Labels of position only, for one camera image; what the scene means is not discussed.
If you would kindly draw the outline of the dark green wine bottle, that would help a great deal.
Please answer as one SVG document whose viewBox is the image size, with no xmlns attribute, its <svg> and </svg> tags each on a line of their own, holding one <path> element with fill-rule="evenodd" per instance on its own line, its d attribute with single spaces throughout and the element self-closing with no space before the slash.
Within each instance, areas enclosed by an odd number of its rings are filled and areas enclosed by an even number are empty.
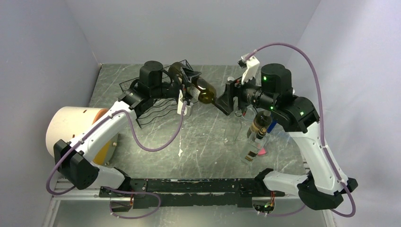
<svg viewBox="0 0 401 227">
<path fill-rule="evenodd" d="M 174 72 L 182 69 L 191 68 L 181 62 L 174 62 L 170 65 L 167 74 L 171 79 L 174 79 Z M 217 91 L 215 87 L 201 76 L 192 80 L 191 93 L 194 95 L 195 99 L 204 104 L 214 104 L 217 98 Z"/>
</svg>

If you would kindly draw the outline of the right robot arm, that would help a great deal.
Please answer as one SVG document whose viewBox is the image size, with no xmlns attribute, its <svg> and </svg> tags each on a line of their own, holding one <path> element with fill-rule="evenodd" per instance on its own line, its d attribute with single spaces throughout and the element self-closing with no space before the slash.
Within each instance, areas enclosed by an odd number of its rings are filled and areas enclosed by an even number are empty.
<svg viewBox="0 0 401 227">
<path fill-rule="evenodd" d="M 273 120 L 296 142 L 309 164 L 310 171 L 306 175 L 265 169 L 256 178 L 255 190 L 259 195 L 284 192 L 297 195 L 313 210 L 329 210 L 343 202 L 343 194 L 357 188 L 356 179 L 347 177 L 331 157 L 321 133 L 323 119 L 313 103 L 293 94 L 291 72 L 285 66 L 278 63 L 262 66 L 260 86 L 254 80 L 227 82 L 224 93 L 215 100 L 215 106 L 229 115 L 234 109 L 234 101 L 240 109 L 253 105 L 269 111 Z"/>
</svg>

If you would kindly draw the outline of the clear glass bottle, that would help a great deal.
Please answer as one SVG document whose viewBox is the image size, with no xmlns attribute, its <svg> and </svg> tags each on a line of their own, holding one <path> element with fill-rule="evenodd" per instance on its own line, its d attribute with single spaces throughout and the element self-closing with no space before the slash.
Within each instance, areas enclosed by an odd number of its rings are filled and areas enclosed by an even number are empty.
<svg viewBox="0 0 401 227">
<path fill-rule="evenodd" d="M 242 112 L 239 110 L 232 112 L 228 116 L 223 137 L 224 145 L 233 145 L 236 143 L 242 128 L 241 119 L 242 119 Z"/>
</svg>

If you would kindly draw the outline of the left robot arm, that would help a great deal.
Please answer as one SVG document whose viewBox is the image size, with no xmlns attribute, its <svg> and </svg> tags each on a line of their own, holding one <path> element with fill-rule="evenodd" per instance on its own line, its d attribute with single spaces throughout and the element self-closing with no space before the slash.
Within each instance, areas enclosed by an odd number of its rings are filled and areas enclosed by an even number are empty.
<svg viewBox="0 0 401 227">
<path fill-rule="evenodd" d="M 130 177 L 117 168 L 94 163 L 100 149 L 132 121 L 150 109 L 156 100 L 175 99 L 178 114 L 189 114 L 191 82 L 201 75 L 187 61 L 164 67 L 158 61 L 148 61 L 135 79 L 121 83 L 122 94 L 112 107 L 85 132 L 70 141 L 57 141 L 53 146 L 55 168 L 78 190 L 110 187 L 123 197 L 131 190 Z"/>
</svg>

